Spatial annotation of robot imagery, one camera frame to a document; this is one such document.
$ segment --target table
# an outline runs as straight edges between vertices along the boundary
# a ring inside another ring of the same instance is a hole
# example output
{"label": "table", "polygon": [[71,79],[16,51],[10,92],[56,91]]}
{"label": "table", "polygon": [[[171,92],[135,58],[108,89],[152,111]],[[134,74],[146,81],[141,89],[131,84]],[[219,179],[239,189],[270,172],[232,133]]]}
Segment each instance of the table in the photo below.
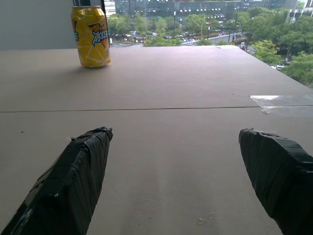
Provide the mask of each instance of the table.
{"label": "table", "polygon": [[73,49],[0,52],[0,230],[70,138],[105,125],[114,137],[89,235],[281,234],[238,133],[273,131],[312,153],[311,117],[264,114],[249,95],[313,91],[236,47],[111,53],[85,70]]}

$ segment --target wall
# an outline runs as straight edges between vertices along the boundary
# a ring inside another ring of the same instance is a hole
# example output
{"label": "wall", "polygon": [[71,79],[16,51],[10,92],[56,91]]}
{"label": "wall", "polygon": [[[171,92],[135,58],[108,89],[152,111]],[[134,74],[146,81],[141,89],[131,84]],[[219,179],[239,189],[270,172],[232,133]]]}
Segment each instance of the wall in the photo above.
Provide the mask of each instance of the wall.
{"label": "wall", "polygon": [[75,48],[72,0],[2,0],[0,50]]}

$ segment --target can label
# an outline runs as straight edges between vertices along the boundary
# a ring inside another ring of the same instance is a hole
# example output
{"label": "can label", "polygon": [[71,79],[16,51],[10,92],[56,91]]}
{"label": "can label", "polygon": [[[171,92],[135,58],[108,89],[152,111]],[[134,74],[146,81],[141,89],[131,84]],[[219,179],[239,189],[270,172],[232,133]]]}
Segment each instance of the can label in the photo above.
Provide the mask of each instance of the can label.
{"label": "can label", "polygon": [[73,8],[72,26],[80,63],[86,68],[100,68],[110,60],[106,18],[101,8]]}

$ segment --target clear plastic tape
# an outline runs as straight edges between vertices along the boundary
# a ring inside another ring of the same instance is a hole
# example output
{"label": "clear plastic tape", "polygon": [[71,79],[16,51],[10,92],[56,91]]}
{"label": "clear plastic tape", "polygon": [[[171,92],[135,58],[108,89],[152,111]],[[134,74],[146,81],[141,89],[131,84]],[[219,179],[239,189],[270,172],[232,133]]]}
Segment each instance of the clear plastic tape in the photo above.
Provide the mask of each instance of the clear plastic tape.
{"label": "clear plastic tape", "polygon": [[304,95],[251,95],[263,113],[287,117],[313,117],[313,94]]}
{"label": "clear plastic tape", "polygon": [[313,105],[313,94],[303,95],[251,95],[261,107]]}
{"label": "clear plastic tape", "polygon": [[313,117],[313,106],[269,106],[262,107],[265,113],[275,113],[287,117]]}

